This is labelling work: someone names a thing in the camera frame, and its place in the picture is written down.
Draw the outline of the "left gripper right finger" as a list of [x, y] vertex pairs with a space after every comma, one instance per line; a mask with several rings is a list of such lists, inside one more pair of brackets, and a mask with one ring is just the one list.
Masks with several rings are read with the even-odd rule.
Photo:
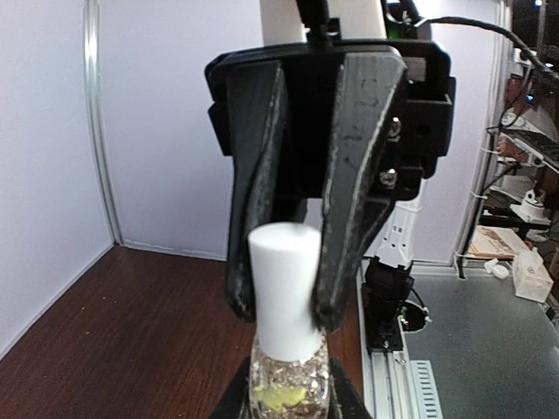
[[329, 360], [331, 396], [328, 419], [371, 419], [362, 398], [346, 374], [341, 362]]

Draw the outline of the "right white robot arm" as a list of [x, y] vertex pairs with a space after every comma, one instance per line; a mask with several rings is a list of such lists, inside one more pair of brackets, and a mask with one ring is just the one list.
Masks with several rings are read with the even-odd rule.
[[348, 283], [371, 251], [366, 297], [383, 329], [412, 287], [422, 183], [449, 148], [451, 60], [411, 1], [382, 1], [360, 24], [331, 17], [324, 1], [294, 7], [305, 42], [227, 52], [204, 71], [210, 120], [233, 163], [225, 297], [239, 318], [255, 320], [249, 233], [299, 221], [319, 198], [314, 317], [338, 327]]

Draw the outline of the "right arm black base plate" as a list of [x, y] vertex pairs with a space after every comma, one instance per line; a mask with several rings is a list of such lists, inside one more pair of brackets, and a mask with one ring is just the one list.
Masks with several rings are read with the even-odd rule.
[[368, 284], [361, 286], [361, 296], [368, 353], [401, 351], [404, 344], [398, 315], [402, 301], [381, 299]]

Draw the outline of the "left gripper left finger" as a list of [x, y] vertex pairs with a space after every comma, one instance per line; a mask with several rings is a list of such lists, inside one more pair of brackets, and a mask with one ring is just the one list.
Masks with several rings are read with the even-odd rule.
[[249, 419], [249, 374], [251, 359], [246, 357], [238, 367], [220, 401], [211, 413], [211, 419]]

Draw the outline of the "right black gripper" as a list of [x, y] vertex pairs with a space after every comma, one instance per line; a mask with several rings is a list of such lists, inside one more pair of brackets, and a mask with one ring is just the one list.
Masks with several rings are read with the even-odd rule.
[[[451, 139], [456, 80], [450, 71], [450, 56], [439, 45], [394, 39], [260, 47], [221, 54], [206, 66], [210, 120], [233, 162], [225, 299], [237, 317], [256, 319], [248, 235], [270, 221], [275, 188], [317, 197], [325, 174], [314, 313], [324, 332], [342, 323], [347, 284], [369, 238], [362, 226], [367, 195], [406, 72], [397, 113], [404, 156], [429, 179]], [[276, 183], [288, 101], [287, 161]]]

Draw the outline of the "glitter nail polish bottle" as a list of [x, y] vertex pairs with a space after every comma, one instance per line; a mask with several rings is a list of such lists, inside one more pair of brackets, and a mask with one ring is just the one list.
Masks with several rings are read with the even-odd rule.
[[304, 223], [269, 223], [248, 236], [256, 304], [249, 373], [254, 418], [325, 418], [328, 344], [314, 320], [321, 233]]

